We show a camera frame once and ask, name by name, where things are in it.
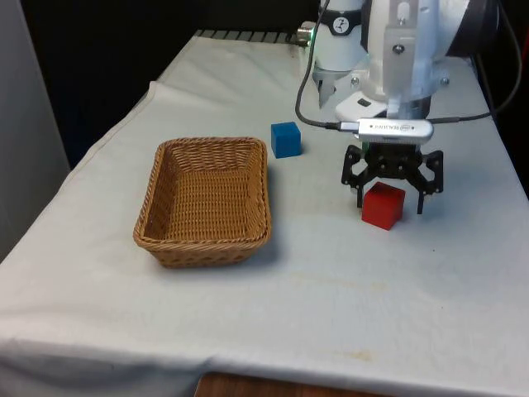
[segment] black cable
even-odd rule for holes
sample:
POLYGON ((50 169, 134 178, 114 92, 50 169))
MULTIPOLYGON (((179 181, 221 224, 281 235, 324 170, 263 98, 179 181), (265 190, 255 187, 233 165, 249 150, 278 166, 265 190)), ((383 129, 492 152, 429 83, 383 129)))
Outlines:
POLYGON ((476 66, 478 67, 479 74, 481 75, 481 82, 484 86, 485 97, 487 98, 488 108, 490 109, 490 115, 493 117, 493 120, 496 122, 498 120, 498 111, 494 106, 494 96, 490 88, 490 83, 488 81, 487 70, 483 63, 483 58, 481 55, 476 55, 475 57, 476 66))
POLYGON ((518 75, 516 83, 514 84, 514 87, 512 88, 511 93, 503 101, 503 103, 493 110, 492 112, 487 112, 483 114, 478 114, 476 116, 469 116, 469 117, 443 117, 443 118, 432 118, 429 120, 432 124, 451 124, 455 122, 472 122, 474 120, 479 120, 481 118, 487 118, 492 116, 494 113, 501 113, 505 109, 508 108, 508 106, 511 104, 512 100, 516 97, 520 86, 522 85, 522 76, 523 76, 523 59, 522 59, 522 49, 520 48, 520 45, 518 44, 518 38, 516 36, 516 33, 514 32, 514 29, 512 28, 511 21, 509 21, 509 17, 507 15, 507 12, 505 11, 505 8, 503 7, 502 3, 499 2, 499 11, 503 19, 503 23, 505 24, 505 27, 508 30, 508 34, 512 39, 512 43, 514 44, 514 48, 516 50, 516 57, 517 57, 517 66, 518 66, 518 75))
POLYGON ((325 14, 325 12, 327 11, 327 8, 329 7, 329 2, 331 2, 331 0, 325 1, 325 4, 323 5, 320 11, 320 16, 318 17, 316 25, 314 26, 314 30, 312 31, 312 43, 310 51, 308 52, 307 70, 305 71, 305 76, 303 77, 303 81, 299 86, 298 96, 296 97, 296 116, 298 116, 299 120, 301 120, 305 124, 308 124, 309 126, 326 128, 327 130, 337 130, 340 128, 339 122, 317 122, 315 120, 310 120, 304 117, 301 113, 301 100, 303 97, 303 91, 305 90, 305 86, 307 85, 308 78, 310 77, 312 71, 312 61, 314 60, 314 49, 316 48, 317 31, 319 30, 320 25, 322 24, 323 14, 325 14))

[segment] blue cube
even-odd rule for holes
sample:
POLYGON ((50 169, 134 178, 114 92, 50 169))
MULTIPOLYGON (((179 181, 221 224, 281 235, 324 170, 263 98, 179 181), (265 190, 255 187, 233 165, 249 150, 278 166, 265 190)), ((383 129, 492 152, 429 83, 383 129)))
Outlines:
POLYGON ((277 159, 301 155, 301 132, 295 122, 272 124, 272 150, 277 159))

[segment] wicker basket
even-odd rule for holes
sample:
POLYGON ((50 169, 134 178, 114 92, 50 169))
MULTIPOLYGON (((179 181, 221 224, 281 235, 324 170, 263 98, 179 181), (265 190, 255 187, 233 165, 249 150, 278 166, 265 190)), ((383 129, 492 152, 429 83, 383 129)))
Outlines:
POLYGON ((162 266, 237 263, 271 231, 262 141, 184 138, 160 145, 134 240, 162 266))

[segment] white cloth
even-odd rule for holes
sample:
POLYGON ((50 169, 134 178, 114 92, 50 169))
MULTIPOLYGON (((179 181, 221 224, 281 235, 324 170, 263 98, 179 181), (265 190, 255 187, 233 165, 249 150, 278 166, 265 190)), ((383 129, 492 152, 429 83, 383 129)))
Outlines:
MULTIPOLYGON (((424 151, 445 152, 446 190, 417 216, 396 184, 408 196, 391 232, 361 222, 340 183, 352 137, 300 125, 302 156, 269 150, 273 238, 254 258, 164 270, 135 245, 156 147, 269 145, 271 123, 295 120, 304 62, 287 45, 193 39, 90 150, 0 265, 0 395, 192 395, 208 371, 529 394, 529 206, 490 120, 437 128, 424 151)), ((482 112, 471 68, 449 64, 433 116, 482 112)), ((316 117, 313 84, 305 99, 316 117)))

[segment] red cube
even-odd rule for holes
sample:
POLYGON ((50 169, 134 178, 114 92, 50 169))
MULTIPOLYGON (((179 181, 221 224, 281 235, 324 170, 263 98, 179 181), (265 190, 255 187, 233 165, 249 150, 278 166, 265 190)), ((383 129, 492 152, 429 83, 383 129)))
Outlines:
POLYGON ((406 192, 378 182, 364 198, 362 220, 385 230, 403 218, 406 192))

